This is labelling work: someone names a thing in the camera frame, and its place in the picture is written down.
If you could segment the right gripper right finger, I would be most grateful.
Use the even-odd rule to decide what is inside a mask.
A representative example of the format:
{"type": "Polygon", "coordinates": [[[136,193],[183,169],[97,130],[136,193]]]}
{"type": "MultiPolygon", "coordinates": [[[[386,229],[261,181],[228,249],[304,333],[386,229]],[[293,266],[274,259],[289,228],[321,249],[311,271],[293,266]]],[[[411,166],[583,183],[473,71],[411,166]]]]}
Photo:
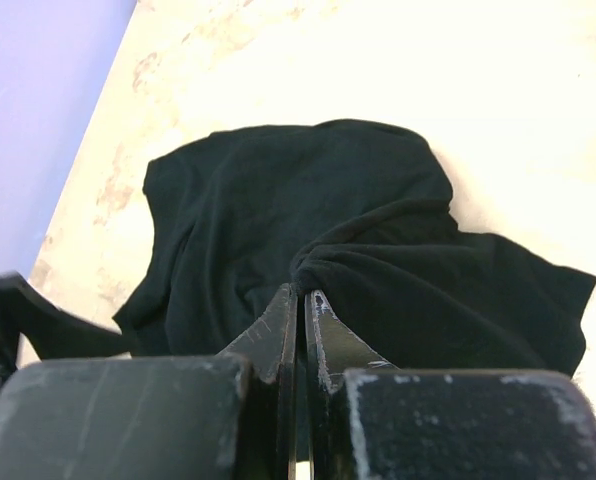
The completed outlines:
{"type": "Polygon", "coordinates": [[[596,418],[542,370],[399,369],[304,301],[315,479],[596,479],[596,418]]]}

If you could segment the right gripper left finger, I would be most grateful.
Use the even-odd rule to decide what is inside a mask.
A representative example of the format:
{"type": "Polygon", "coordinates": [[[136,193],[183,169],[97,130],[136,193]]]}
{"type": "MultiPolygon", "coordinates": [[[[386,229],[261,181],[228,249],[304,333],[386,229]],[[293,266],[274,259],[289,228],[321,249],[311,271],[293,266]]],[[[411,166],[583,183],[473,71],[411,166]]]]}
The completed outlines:
{"type": "Polygon", "coordinates": [[[29,298],[36,349],[22,337],[0,376],[0,479],[294,477],[287,288],[210,356],[131,356],[120,334],[29,298]]]}

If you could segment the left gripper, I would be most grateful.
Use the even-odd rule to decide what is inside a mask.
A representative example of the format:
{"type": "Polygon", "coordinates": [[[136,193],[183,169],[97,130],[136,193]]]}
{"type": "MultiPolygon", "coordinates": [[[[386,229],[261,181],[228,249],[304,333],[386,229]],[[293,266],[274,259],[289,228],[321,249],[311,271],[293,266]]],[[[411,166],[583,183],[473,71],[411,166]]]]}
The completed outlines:
{"type": "Polygon", "coordinates": [[[17,370],[22,337],[36,349],[36,318],[30,292],[31,287],[20,274],[0,275],[0,376],[8,377],[17,370]]]}

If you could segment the black floral t-shirt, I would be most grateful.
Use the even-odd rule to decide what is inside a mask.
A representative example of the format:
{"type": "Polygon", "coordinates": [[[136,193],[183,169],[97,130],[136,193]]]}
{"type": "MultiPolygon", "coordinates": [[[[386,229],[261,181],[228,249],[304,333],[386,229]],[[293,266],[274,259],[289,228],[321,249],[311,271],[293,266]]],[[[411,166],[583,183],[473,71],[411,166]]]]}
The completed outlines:
{"type": "Polygon", "coordinates": [[[278,288],[414,369],[546,369],[585,352],[592,274],[462,231],[419,134],[335,120],[215,132],[152,160],[146,274],[114,321],[138,355],[212,355],[278,288]]]}

